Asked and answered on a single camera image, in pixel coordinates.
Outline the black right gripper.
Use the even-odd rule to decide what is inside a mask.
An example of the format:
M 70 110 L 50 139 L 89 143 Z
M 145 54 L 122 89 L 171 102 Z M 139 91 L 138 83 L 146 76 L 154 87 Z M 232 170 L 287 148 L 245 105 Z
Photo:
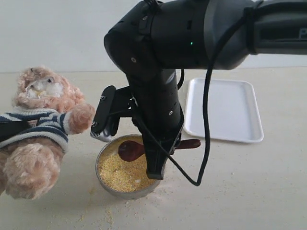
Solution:
M 127 79 L 138 111 L 147 130 L 142 130 L 146 174 L 149 179 L 163 179 L 167 156 L 157 146 L 169 151 L 180 136 L 182 110 L 177 92 L 175 69 L 128 70 Z

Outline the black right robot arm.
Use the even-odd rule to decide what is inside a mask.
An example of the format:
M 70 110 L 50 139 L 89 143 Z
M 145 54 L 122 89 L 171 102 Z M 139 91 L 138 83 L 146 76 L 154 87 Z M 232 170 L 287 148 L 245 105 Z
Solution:
M 183 112 L 177 69 L 207 71 L 202 115 L 209 157 L 208 93 L 214 69 L 229 70 L 248 55 L 307 52 L 304 0 L 143 0 L 104 37 L 113 63 L 125 73 L 132 95 L 132 117 L 142 134 L 147 176 L 161 180 L 179 144 Z

